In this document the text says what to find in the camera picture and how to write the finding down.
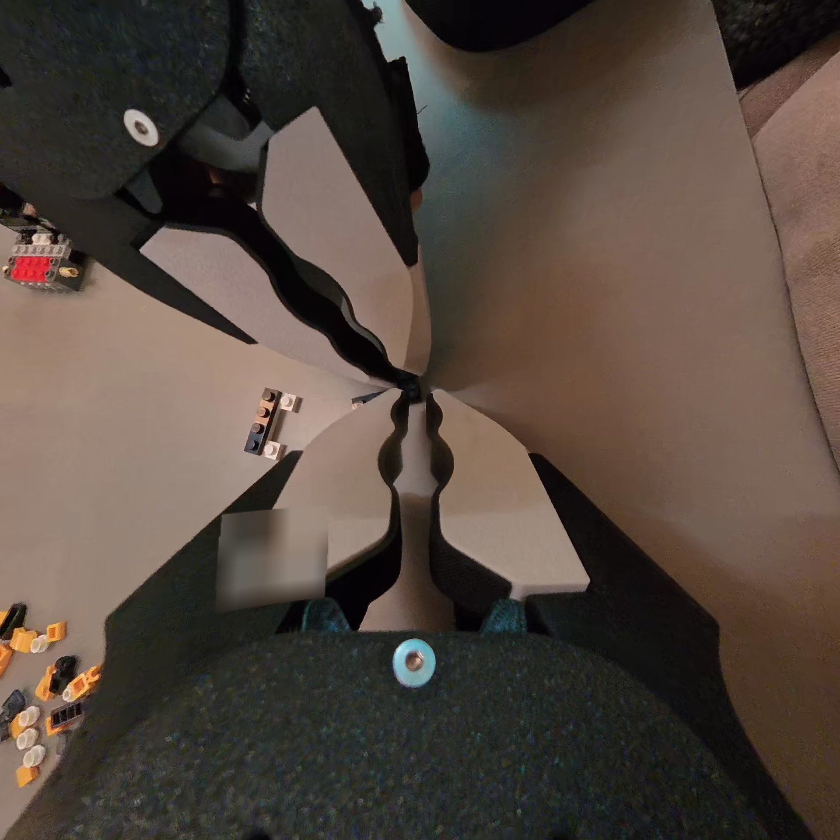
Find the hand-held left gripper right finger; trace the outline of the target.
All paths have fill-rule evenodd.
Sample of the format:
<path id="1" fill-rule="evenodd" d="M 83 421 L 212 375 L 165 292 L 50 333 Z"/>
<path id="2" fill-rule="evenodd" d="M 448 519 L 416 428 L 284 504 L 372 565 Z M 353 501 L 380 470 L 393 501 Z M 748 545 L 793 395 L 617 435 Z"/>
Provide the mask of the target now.
<path id="1" fill-rule="evenodd" d="M 528 450 L 446 391 L 429 393 L 427 435 L 437 488 L 430 570 L 447 597 L 584 592 L 590 576 Z"/>

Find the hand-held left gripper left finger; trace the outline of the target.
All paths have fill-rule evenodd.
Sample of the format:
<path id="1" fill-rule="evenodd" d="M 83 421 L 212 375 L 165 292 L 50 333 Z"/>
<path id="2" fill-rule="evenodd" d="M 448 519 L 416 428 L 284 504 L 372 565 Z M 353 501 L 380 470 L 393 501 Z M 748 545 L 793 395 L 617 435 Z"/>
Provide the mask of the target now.
<path id="1" fill-rule="evenodd" d="M 352 409 L 303 450 L 279 495 L 279 509 L 324 515 L 328 578 L 348 574 L 396 536 L 409 404 L 392 388 Z"/>

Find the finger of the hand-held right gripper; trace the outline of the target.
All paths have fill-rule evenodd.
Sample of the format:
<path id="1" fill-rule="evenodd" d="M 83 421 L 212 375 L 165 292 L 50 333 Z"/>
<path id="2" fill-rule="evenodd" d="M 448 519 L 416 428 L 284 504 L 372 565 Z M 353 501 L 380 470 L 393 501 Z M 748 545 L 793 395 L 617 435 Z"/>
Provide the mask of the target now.
<path id="1" fill-rule="evenodd" d="M 295 256 L 337 283 L 350 325 L 396 368 L 424 375 L 432 323 L 422 252 L 404 264 L 318 108 L 269 140 L 259 208 Z"/>
<path id="2" fill-rule="evenodd" d="M 263 267 L 233 239 L 166 226 L 140 253 L 269 350 L 346 379 L 395 385 L 341 358 L 326 335 L 292 314 Z"/>

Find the person's right forearm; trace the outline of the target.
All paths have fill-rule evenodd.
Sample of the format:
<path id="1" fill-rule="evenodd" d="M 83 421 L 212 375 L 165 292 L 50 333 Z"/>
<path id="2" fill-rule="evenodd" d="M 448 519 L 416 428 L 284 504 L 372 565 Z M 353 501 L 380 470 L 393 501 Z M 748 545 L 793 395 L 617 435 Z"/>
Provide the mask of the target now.
<path id="1" fill-rule="evenodd" d="M 407 1 L 447 46 L 472 53 L 508 49 L 542 35 L 589 1 Z"/>

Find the black and white lego assembly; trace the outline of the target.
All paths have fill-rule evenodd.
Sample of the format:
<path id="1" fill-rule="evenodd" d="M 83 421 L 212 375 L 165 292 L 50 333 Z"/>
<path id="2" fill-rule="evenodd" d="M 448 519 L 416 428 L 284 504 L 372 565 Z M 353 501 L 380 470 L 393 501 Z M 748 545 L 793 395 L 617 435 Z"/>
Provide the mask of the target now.
<path id="1" fill-rule="evenodd" d="M 276 388 L 266 387 L 261 393 L 255 417 L 248 431 L 244 452 L 248 455 L 280 461 L 287 447 L 277 437 L 285 415 L 297 413 L 301 398 Z"/>

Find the orange and black lego car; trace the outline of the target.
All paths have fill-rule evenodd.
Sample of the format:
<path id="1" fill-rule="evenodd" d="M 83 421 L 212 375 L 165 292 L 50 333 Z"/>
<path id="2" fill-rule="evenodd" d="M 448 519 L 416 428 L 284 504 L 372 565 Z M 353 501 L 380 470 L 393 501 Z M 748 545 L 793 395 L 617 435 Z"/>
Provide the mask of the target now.
<path id="1" fill-rule="evenodd" d="M 1 184 L 1 225 L 14 235 L 2 275 L 14 284 L 50 293 L 79 292 L 88 256 L 33 204 Z"/>

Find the pile of loose lego parts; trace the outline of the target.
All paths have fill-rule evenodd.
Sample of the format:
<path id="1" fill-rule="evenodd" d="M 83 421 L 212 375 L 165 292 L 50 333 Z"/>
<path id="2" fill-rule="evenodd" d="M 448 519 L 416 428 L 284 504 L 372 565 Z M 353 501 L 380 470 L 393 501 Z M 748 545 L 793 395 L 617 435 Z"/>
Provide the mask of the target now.
<path id="1" fill-rule="evenodd" d="M 46 775 L 102 682 L 102 665 L 71 653 L 68 636 L 65 621 L 30 626 L 25 602 L 2 609 L 2 781 L 13 791 Z"/>

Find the beige sweatshirt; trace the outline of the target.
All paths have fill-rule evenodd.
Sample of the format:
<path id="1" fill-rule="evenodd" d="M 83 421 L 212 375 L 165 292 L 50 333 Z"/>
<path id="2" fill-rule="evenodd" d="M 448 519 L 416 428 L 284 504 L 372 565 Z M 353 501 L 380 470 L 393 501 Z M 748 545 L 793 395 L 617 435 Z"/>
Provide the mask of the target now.
<path id="1" fill-rule="evenodd" d="M 839 462 L 839 34 L 740 95 L 801 355 Z"/>

